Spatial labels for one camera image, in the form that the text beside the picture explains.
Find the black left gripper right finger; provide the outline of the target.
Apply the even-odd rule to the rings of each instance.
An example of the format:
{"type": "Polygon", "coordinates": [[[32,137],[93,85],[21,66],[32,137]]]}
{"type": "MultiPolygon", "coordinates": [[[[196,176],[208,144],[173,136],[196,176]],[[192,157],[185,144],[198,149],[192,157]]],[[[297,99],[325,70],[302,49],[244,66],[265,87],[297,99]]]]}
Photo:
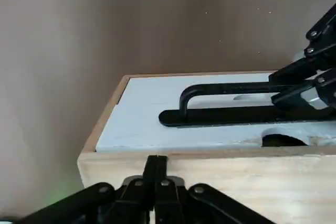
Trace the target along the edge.
{"type": "Polygon", "coordinates": [[[167,175],[166,156],[156,157],[155,221],[158,223],[273,223],[216,188],[167,175]]]}

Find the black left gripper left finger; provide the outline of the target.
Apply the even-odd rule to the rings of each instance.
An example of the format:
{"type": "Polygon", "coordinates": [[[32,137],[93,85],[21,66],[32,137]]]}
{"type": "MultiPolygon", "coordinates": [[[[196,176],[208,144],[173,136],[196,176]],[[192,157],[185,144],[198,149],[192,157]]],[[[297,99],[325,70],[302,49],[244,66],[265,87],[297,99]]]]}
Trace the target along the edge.
{"type": "Polygon", "coordinates": [[[157,157],[147,157],[142,175],[127,177],[115,189],[96,183],[40,209],[18,223],[148,223],[157,157]]]}

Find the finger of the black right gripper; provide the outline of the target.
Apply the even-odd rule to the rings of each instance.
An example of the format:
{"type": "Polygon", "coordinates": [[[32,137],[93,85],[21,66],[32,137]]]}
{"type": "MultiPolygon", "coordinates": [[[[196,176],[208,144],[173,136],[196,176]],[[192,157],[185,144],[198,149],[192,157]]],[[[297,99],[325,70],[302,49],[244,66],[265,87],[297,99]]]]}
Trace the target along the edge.
{"type": "Polygon", "coordinates": [[[335,67],[335,5],[311,27],[306,39],[303,57],[272,73],[271,83],[297,84],[335,67]]]}
{"type": "Polygon", "coordinates": [[[282,110],[311,107],[315,110],[335,108],[335,68],[331,68],[310,79],[277,82],[284,89],[271,97],[273,105],[282,110]]]}

